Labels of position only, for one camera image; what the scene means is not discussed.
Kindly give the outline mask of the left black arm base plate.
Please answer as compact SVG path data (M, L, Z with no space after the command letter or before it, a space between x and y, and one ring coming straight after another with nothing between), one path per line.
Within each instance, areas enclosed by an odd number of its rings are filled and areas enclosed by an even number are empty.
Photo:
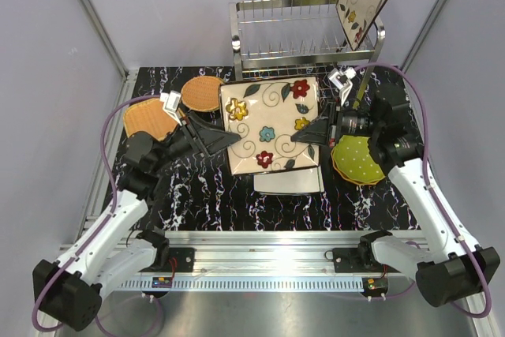
M194 248L175 247L164 249L159 258L158 272L169 272L175 269L176 273L191 273L195 263Z

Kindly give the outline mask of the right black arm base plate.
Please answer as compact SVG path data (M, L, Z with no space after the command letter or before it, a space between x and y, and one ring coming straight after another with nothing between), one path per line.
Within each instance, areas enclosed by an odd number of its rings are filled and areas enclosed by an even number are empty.
M324 253L326 260L331 262L335 274L398 273L397 270L381 264L366 264L357 252L357 248L333 248Z

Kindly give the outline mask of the small round orange woven plate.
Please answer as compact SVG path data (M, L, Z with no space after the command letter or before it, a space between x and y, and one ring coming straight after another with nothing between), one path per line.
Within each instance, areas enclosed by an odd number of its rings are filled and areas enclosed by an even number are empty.
M218 77L199 76L187 81L181 89L181 100L190 110L212 112L218 110L219 88L224 81Z

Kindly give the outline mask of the orange polka-dot plate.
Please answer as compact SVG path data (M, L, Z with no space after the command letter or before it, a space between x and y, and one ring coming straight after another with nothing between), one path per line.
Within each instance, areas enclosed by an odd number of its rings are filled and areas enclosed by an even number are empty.
M332 158L332 166L333 168L335 169L336 172L339 173L340 177L349 182L349 183L352 183L354 185L358 185L358 186L362 186L362 185L376 185L377 183L379 183L381 180L383 180L385 177L382 176L381 178L379 179L374 179L374 180L367 180L367 181L361 181L361 180L354 180L354 179L351 179L351 178L348 178L346 176L345 173L343 173L338 167L337 167L337 164L335 162L335 160Z

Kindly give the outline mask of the green polka-dot plate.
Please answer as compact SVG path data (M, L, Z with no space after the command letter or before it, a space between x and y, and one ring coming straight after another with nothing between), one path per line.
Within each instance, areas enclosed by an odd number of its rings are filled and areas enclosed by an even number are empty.
M342 136L333 147L331 158L348 178L364 182L386 177L370 156L367 137Z

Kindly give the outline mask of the cream rectangular tray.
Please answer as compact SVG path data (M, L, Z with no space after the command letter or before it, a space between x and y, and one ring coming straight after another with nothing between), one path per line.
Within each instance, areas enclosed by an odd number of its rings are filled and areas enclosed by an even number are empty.
M322 193L325 190L321 167L312 169L311 187L312 193Z

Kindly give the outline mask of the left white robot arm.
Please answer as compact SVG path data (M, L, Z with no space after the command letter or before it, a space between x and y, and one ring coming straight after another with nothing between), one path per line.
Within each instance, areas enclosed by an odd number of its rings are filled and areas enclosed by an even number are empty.
M98 315L105 299L127 279L149 268L162 271L170 262L170 243L159 232L145 230L120 253L114 248L163 191L163 168L185 155L204 157L241 139L237 133L207 123L189 112L176 129L160 140L147 131L133 133L126 142L124 160L129 169L113 180L112 200L92 226L58 259L41 260L32 272L35 304L32 324L46 313L74 331L85 329Z

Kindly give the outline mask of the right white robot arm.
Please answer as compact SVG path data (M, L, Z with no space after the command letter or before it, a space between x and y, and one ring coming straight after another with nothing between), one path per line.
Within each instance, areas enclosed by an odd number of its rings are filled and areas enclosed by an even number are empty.
M328 103L291 140L336 147L346 136L367 137L371 158L410 207L428 249L417 249L380 230L361 236L356 260L366 271L395 269L417 284L427 303L439 307L488 293L500 257L494 248L481 247L448 204L423 160L423 145L407 128L409 109L405 89L385 84L376 91L369 110L340 110L336 103Z

